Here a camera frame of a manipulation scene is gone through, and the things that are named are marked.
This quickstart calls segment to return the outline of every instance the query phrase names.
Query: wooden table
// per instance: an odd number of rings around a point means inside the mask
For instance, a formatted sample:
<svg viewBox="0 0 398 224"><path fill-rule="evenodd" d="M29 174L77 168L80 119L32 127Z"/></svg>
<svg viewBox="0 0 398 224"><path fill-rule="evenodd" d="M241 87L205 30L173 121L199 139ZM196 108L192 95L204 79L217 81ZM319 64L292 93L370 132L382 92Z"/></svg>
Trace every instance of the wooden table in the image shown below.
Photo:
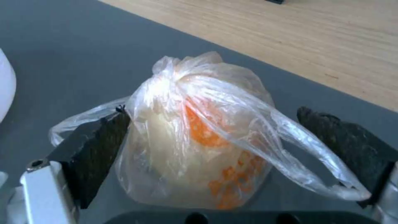
<svg viewBox="0 0 398 224"><path fill-rule="evenodd" d="M398 112L397 0L103 0Z"/></svg>

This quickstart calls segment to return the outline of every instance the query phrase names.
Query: gray mat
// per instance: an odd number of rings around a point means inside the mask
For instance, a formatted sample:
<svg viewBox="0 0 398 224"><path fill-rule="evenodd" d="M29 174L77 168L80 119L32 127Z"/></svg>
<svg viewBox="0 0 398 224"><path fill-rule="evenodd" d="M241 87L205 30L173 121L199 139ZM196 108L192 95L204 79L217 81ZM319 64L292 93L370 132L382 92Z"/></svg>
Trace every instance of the gray mat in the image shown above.
<svg viewBox="0 0 398 224"><path fill-rule="evenodd" d="M0 48L17 75L15 101L0 124L0 170L10 174L14 185L29 161L53 149L47 138L51 126L133 93L164 55L182 58L217 51L226 62L259 75L276 107L290 118L296 119L298 107L308 106L359 123L398 148L396 113L94 0L0 1ZM311 157L287 148L318 170ZM127 198L112 170L81 222L103 223L126 211L146 209L155 207ZM353 202L309 192L275 170L242 209L363 213Z"/></svg>

